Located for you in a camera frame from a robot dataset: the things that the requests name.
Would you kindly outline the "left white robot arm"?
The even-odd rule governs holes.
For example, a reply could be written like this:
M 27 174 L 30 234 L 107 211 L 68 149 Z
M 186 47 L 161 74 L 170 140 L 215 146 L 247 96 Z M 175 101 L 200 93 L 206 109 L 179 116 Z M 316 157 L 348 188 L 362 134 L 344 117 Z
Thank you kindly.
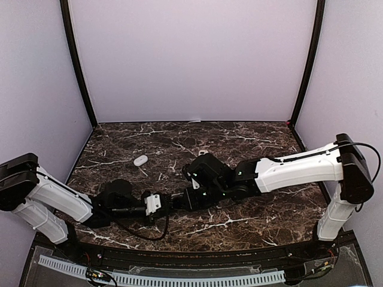
M 80 193 L 51 176 L 27 153 L 1 164 L 1 210 L 25 220 L 45 235 L 72 261 L 84 256 L 84 246 L 76 241 L 73 226 L 59 219 L 49 207 L 67 214 L 89 228 L 103 228 L 120 218 L 143 218 L 147 223 L 169 217 L 167 198 L 144 193 L 132 195 L 132 184 L 116 179 L 104 185 L 95 197 Z

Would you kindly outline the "beige gold-rimmed charging case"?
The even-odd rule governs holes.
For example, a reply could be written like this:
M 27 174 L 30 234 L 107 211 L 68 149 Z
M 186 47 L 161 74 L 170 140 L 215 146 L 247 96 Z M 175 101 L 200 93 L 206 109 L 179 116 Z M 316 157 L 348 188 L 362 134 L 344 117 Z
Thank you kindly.
M 207 154 L 208 153 L 208 151 L 207 150 L 205 150 L 205 149 L 202 149 L 202 150 L 200 150 L 199 151 L 199 155 L 205 155 L 205 154 Z

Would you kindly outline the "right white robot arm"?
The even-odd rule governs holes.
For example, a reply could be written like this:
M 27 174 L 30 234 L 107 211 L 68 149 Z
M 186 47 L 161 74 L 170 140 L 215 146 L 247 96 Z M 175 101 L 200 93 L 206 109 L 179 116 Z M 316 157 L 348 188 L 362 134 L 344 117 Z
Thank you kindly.
M 193 185 L 172 199 L 171 207 L 197 211 L 224 199 L 240 200 L 284 187 L 335 181 L 335 194 L 317 224 L 315 239 L 305 247 L 310 259 L 319 259 L 355 207 L 373 196 L 374 177 L 359 147 L 360 143 L 341 133 L 334 143 L 321 148 L 285 157 L 244 160 L 234 169 L 211 153 L 202 154 L 183 167 L 184 176 Z

